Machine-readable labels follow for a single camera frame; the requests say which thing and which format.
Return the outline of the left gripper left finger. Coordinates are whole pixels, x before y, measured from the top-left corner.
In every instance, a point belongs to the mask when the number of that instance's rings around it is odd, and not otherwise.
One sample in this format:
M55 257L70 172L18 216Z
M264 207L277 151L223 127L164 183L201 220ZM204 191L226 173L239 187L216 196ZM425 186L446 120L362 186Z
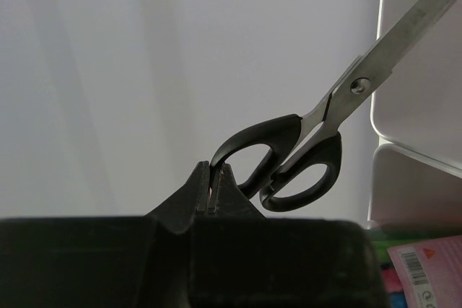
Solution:
M193 223L199 204L206 200L209 179L209 163L199 162L186 182L145 216L172 234L186 232Z

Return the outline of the black handled scissors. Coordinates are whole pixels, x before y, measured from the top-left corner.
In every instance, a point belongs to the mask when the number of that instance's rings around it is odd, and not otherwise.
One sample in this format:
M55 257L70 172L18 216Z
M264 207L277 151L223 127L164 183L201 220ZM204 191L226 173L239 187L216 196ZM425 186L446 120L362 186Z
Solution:
M456 2L416 1L368 52L352 62L309 113L274 118L228 138L210 161L210 192L217 189L220 168L229 157L262 144L268 146L268 152L250 177L238 186L246 198L258 195L266 210L286 212L323 197L336 183L341 170L339 126L392 74L393 68ZM326 168L316 184L291 196L277 196L296 176L316 164Z

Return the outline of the pink correction tape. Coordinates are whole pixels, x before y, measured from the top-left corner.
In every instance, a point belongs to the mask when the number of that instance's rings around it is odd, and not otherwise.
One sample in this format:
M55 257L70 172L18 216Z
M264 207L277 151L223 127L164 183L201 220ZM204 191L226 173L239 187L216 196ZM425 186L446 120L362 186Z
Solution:
M461 307L461 236L388 249L408 307Z

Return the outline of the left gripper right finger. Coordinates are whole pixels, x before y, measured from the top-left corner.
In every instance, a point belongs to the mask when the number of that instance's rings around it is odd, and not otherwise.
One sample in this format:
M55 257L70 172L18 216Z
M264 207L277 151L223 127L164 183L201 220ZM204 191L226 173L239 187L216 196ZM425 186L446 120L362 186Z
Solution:
M240 191L229 164L221 164L211 172L207 214L216 217L265 219L264 215Z

